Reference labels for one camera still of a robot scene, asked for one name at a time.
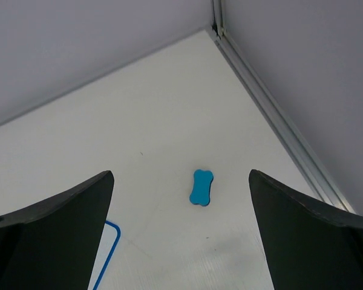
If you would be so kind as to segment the blue-framed small whiteboard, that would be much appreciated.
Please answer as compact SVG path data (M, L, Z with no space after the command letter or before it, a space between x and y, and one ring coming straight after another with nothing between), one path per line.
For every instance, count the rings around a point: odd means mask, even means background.
M99 285L114 254L120 237L121 230L119 226L110 221L105 221L88 289L99 289Z

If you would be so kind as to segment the blue foam whiteboard eraser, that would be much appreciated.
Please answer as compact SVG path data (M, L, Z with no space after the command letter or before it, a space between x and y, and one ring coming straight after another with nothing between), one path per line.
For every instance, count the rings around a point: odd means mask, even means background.
M210 170L198 169L194 172L193 179L194 182L189 195L190 203L202 207L208 206L214 174Z

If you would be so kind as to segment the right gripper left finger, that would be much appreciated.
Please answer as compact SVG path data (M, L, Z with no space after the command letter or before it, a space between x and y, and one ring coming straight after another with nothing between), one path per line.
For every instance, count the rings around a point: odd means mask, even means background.
M104 171L0 216L0 289L87 289L111 203Z

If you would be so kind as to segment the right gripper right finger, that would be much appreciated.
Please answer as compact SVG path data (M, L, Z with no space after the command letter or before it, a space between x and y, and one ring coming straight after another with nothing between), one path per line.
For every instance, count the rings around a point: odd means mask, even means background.
M275 289L363 289L363 216L259 170L249 187Z

